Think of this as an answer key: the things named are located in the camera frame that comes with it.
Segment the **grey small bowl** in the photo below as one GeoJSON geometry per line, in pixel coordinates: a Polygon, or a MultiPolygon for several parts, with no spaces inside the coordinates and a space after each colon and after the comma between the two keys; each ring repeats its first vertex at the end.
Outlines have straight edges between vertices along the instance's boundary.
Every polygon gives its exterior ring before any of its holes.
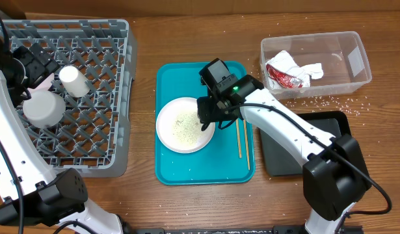
{"type": "Polygon", "coordinates": [[[38,90],[31,94],[31,99],[23,102],[22,109],[29,123],[42,129],[52,127],[61,121],[66,104],[58,94],[48,90],[38,90]]]}

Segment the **pink plastic bowl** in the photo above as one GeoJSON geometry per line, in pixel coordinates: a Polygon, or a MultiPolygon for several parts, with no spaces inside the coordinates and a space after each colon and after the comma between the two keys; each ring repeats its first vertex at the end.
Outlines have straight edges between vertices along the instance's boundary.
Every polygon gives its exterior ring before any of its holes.
{"type": "Polygon", "coordinates": [[[52,73],[42,83],[40,83],[36,88],[28,88],[28,91],[30,93],[33,93],[37,90],[48,90],[51,88],[52,81],[54,80],[54,78],[55,78],[55,74],[52,73]]]}

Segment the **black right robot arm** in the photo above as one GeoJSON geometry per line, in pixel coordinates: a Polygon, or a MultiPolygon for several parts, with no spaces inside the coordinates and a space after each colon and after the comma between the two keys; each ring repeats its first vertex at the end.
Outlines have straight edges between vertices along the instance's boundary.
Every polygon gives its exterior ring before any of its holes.
{"type": "Polygon", "coordinates": [[[251,75],[237,78],[216,58],[199,72],[207,96],[197,100],[204,129],[224,129],[242,119],[282,146],[301,166],[304,197],[312,208],[307,233],[339,233],[350,210],[371,182],[360,146],[349,134],[334,136],[281,104],[251,75]]]}

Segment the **red snack wrapper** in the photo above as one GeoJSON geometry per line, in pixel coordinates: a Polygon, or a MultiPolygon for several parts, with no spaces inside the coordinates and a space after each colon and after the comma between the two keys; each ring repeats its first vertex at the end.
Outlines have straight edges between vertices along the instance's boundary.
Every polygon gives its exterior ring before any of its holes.
{"type": "Polygon", "coordinates": [[[275,80],[280,86],[283,88],[301,88],[302,81],[297,77],[284,73],[282,71],[277,70],[270,64],[266,64],[266,70],[269,74],[269,77],[275,80]]]}

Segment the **cream plastic cup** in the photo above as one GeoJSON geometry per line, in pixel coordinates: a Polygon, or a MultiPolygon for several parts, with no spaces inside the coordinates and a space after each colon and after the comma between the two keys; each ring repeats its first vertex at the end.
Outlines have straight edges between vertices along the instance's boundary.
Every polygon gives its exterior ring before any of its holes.
{"type": "Polygon", "coordinates": [[[59,72],[59,79],[67,93],[75,98],[86,95],[90,89],[88,80],[75,66],[65,66],[59,72]]]}

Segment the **white round plate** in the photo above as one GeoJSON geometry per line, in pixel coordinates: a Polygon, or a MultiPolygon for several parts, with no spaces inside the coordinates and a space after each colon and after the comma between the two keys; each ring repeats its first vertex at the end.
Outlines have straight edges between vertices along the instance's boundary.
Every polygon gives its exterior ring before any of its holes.
{"type": "Polygon", "coordinates": [[[215,124],[203,131],[197,113],[197,99],[181,97],[168,102],[156,119],[155,130],[161,143],[176,153],[194,153],[213,138],[215,124]]]}

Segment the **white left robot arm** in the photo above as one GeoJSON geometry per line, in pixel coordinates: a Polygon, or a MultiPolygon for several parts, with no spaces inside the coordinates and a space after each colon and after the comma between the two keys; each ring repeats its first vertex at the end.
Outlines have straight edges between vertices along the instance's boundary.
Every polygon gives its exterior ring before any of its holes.
{"type": "Polygon", "coordinates": [[[39,44],[10,50],[7,31],[0,36],[0,224],[44,224],[77,233],[131,233],[130,225],[89,197],[79,172],[56,173],[41,157],[16,107],[59,65],[39,44]]]}

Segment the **white paper napkin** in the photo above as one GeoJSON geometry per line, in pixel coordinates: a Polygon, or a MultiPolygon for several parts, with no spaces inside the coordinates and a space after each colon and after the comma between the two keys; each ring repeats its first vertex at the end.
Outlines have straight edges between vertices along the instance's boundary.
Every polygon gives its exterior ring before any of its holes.
{"type": "MultiPolygon", "coordinates": [[[[321,63],[299,66],[294,61],[293,57],[285,50],[282,50],[277,55],[275,55],[273,58],[267,60],[265,62],[265,65],[266,64],[270,64],[277,70],[300,79],[302,81],[301,88],[310,87],[311,80],[318,80],[324,76],[324,71],[322,69],[321,63]]],[[[285,89],[282,86],[280,86],[275,80],[271,79],[270,77],[268,80],[268,85],[273,90],[285,89]]]]}

